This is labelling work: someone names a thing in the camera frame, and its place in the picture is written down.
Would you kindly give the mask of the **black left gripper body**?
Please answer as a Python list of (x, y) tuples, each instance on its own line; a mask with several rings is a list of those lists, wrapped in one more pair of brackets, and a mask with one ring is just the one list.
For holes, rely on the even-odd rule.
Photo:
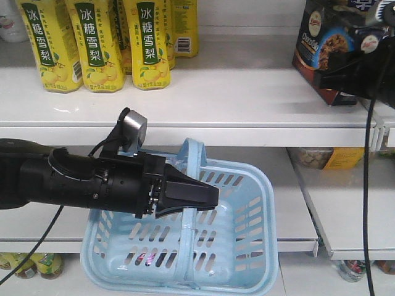
[(157, 198), (165, 173), (166, 158), (139, 152), (134, 157), (104, 155), (98, 208), (132, 213), (142, 218), (152, 212), (151, 194)]

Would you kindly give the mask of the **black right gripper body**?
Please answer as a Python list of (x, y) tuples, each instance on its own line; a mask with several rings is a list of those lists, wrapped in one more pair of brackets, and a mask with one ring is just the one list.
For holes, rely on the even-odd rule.
[(328, 69), (314, 71), (314, 87), (325, 97), (331, 94), (331, 105), (347, 97), (393, 102), (394, 34), (370, 53), (331, 53)]

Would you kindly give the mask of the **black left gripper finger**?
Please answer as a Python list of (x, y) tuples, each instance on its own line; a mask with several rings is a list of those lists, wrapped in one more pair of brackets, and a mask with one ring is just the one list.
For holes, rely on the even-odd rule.
[(218, 201), (218, 188), (191, 178), (174, 166), (165, 165), (155, 216), (161, 218), (172, 213), (180, 213), (184, 208), (214, 210)]

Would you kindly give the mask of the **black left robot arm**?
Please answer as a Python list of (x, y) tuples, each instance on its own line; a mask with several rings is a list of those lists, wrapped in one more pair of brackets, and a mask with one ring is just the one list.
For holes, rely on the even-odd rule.
[(156, 218), (185, 208), (213, 210), (219, 190), (166, 162), (138, 152), (73, 155), (21, 139), (1, 139), (1, 209), (30, 202), (131, 213)]

